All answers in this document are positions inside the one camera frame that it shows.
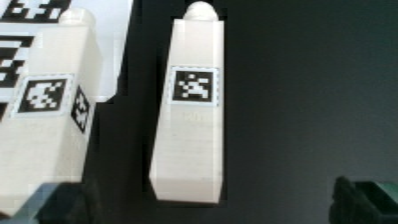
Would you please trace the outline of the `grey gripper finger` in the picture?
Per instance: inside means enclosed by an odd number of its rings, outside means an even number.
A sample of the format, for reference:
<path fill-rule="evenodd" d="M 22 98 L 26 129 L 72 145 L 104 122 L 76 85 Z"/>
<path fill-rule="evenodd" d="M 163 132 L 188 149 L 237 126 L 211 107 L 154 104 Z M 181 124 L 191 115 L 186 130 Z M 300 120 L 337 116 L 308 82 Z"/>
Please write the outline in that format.
<path fill-rule="evenodd" d="M 398 224 L 398 183 L 335 179 L 330 224 Z"/>

